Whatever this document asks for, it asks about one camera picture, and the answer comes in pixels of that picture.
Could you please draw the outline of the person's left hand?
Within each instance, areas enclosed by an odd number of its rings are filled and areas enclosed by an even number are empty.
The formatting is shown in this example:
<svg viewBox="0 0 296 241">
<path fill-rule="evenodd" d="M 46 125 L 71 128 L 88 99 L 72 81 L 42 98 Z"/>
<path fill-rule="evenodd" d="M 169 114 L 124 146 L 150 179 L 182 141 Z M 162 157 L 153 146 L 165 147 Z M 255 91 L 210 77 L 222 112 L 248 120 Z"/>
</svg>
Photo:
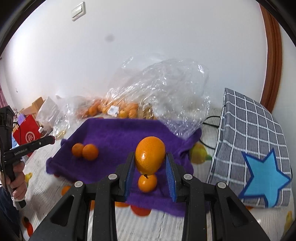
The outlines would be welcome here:
<svg viewBox="0 0 296 241">
<path fill-rule="evenodd" d="M 13 171 L 16 175 L 16 178 L 13 182 L 11 182 L 10 178 L 5 177 L 4 173 L 1 172 L 1 184 L 4 187 L 5 190 L 8 189 L 8 186 L 14 190 L 12 193 L 12 196 L 17 199 L 21 200 L 24 199 L 25 194 L 27 192 L 27 185 L 25 183 L 25 175 L 23 173 L 23 169 L 25 167 L 25 163 L 23 161 L 20 161 L 17 163 Z"/>
</svg>

